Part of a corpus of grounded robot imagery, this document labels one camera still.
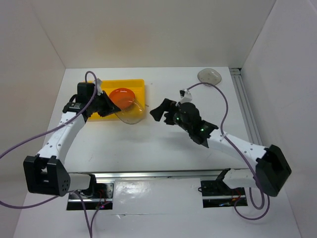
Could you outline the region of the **orange plate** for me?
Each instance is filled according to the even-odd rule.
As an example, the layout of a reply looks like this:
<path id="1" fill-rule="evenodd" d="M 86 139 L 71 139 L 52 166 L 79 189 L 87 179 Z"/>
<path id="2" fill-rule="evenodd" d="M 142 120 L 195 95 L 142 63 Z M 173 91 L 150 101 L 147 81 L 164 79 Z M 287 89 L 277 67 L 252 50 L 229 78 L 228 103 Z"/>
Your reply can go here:
<path id="1" fill-rule="evenodd" d="M 111 101 L 121 110 L 127 109 L 134 103 L 136 96 L 128 88 L 117 88 L 109 94 Z"/>

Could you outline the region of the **clear grey plate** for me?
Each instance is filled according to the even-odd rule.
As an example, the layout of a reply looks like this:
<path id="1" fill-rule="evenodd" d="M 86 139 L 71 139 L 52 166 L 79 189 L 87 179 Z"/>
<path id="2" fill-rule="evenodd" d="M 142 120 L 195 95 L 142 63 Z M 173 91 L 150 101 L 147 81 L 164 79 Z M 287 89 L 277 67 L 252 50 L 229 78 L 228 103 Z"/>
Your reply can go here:
<path id="1" fill-rule="evenodd" d="M 222 81 L 221 75 L 212 68 L 205 68 L 198 72 L 197 78 L 201 83 L 207 86 L 217 85 Z"/>
<path id="2" fill-rule="evenodd" d="M 137 124 L 144 118 L 144 107 L 136 99 L 123 98 L 116 105 L 120 108 L 116 116 L 126 124 Z"/>

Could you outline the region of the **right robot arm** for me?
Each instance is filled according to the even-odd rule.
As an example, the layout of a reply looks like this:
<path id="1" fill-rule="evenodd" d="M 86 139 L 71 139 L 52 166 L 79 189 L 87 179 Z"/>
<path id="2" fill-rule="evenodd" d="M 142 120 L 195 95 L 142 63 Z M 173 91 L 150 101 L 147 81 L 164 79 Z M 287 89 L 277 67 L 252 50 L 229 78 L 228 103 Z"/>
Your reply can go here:
<path id="1" fill-rule="evenodd" d="M 264 194 L 276 197 L 292 173 L 278 146 L 260 146 L 221 131 L 218 126 L 203 120 L 193 103 L 179 104 L 164 99 L 150 114 L 155 121 L 165 118 L 165 124 L 181 127 L 195 143 L 220 151 L 248 166 L 243 171 L 228 169 L 223 173 L 216 182 L 216 189 L 221 194 L 228 194 L 237 187 L 257 187 Z"/>

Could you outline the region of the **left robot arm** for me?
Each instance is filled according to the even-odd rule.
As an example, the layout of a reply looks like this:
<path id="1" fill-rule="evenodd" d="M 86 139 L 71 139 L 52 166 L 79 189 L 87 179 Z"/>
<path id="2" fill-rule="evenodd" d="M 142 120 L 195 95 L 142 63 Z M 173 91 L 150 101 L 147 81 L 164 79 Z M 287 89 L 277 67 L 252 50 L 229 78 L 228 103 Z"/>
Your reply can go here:
<path id="1" fill-rule="evenodd" d="M 64 163 L 76 135 L 92 114 L 106 117 L 120 111 L 101 89 L 101 84 L 100 80 L 78 83 L 77 94 L 62 110 L 58 129 L 35 156 L 25 158 L 23 168 L 30 193 L 65 196 L 79 190 L 87 198 L 97 194 L 95 175 L 69 173 Z"/>

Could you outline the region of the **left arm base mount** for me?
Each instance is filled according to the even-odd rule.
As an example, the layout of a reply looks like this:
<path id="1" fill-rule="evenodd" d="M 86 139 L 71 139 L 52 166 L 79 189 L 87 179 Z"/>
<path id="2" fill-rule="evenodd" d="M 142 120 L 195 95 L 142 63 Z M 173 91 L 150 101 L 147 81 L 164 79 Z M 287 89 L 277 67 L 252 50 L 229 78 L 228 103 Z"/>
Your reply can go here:
<path id="1" fill-rule="evenodd" d="M 80 191 L 86 210 L 112 210 L 113 208 L 114 183 L 97 183 L 92 194 Z M 83 206 L 80 198 L 76 194 L 71 194 L 67 201 L 67 211 L 80 211 Z"/>

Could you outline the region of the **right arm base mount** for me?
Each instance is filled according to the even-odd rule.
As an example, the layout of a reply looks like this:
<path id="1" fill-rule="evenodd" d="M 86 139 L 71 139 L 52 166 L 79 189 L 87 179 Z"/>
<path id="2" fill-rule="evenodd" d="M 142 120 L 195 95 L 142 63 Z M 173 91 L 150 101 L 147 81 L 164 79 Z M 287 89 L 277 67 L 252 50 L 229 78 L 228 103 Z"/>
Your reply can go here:
<path id="1" fill-rule="evenodd" d="M 202 195 L 204 208 L 248 206 L 244 188 L 231 189 L 217 180 L 203 180 L 198 192 Z"/>

